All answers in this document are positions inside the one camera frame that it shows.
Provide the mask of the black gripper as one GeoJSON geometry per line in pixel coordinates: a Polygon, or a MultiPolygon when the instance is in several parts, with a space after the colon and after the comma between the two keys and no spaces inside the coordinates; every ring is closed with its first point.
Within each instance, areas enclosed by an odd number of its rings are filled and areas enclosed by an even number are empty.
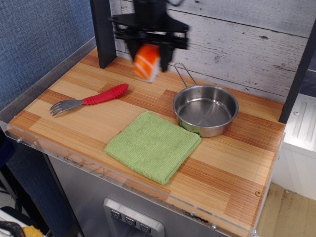
{"type": "Polygon", "coordinates": [[[160,67],[166,72],[175,48],[187,49],[189,26],[167,13],[168,0],[134,0],[134,12],[113,15],[118,39],[124,39],[132,61],[144,43],[160,44],[160,67]]]}

